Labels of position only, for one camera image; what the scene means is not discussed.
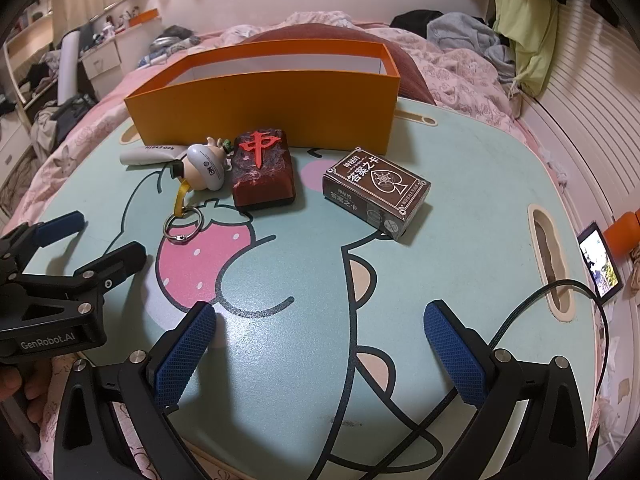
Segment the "person's left hand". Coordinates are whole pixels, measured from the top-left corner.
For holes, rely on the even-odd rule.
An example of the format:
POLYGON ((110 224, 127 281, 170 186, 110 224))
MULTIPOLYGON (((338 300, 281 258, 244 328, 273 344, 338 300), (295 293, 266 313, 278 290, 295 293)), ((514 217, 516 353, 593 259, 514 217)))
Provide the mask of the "person's left hand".
POLYGON ((32 366, 32 371, 23 376, 12 366, 1 365, 1 401, 9 399, 17 391, 24 389, 28 401, 29 417, 36 422, 47 403, 48 390, 52 377, 52 361, 40 360, 32 366))

